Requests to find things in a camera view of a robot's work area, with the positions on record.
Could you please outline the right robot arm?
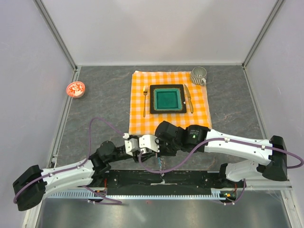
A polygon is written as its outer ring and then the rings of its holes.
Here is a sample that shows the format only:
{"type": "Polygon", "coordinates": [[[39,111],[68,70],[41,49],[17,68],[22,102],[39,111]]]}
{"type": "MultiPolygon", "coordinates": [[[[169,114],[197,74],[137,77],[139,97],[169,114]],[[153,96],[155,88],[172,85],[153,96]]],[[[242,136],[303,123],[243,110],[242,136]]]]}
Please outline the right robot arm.
{"type": "Polygon", "coordinates": [[[286,146],[280,136],[274,135],[269,140],[249,139],[200,125],[183,129],[167,121],[158,125],[155,136],[165,156],[175,155],[177,151],[194,151],[243,158],[241,162],[221,165],[217,179],[223,187],[259,175],[272,181],[287,180],[287,155],[282,152],[286,146]]]}

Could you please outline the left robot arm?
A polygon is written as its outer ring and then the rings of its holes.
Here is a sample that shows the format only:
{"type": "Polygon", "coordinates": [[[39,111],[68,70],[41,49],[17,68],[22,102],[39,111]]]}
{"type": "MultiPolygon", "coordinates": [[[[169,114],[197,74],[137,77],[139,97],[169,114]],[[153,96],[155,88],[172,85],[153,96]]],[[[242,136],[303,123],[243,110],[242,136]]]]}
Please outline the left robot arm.
{"type": "Polygon", "coordinates": [[[140,153],[147,157],[159,152],[156,140],[156,136],[149,134],[128,136],[123,146],[116,147],[113,142],[105,141],[88,158],[66,166],[41,169],[33,165],[13,182],[13,203],[19,211],[26,211],[62,190],[88,185],[99,187],[111,168],[110,163],[127,159],[138,161],[140,153]]]}

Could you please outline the large keyring organiser with rings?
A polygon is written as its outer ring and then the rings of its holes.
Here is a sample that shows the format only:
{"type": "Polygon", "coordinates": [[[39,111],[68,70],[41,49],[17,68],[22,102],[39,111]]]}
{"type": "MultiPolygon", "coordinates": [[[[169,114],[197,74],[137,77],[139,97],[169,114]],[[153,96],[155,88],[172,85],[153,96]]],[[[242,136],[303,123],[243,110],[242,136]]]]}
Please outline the large keyring organiser with rings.
{"type": "Polygon", "coordinates": [[[162,168],[162,158],[157,157],[157,161],[158,161],[158,164],[159,164],[159,170],[162,171],[163,170],[163,168],[162,168]]]}

